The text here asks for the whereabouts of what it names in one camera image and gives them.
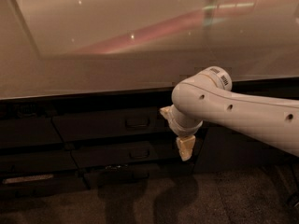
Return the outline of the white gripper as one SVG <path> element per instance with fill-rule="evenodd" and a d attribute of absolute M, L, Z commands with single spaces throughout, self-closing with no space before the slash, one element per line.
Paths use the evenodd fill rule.
<path fill-rule="evenodd" d="M 162 107 L 159 112 L 168 119 L 170 129 L 178 136 L 176 143 L 179 156 L 183 161 L 189 160 L 196 141 L 194 134 L 201 128 L 203 121 L 188 117 L 174 105 Z"/>

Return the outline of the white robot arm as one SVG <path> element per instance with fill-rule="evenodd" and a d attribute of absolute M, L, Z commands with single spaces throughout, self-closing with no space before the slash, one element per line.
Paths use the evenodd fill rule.
<path fill-rule="evenodd" d="M 177 136 L 183 161 L 192 155 L 195 133 L 205 121 L 219 124 L 299 156 L 299 102 L 232 91 L 229 74 L 211 66 L 173 89 L 172 104 L 160 109 Z"/>

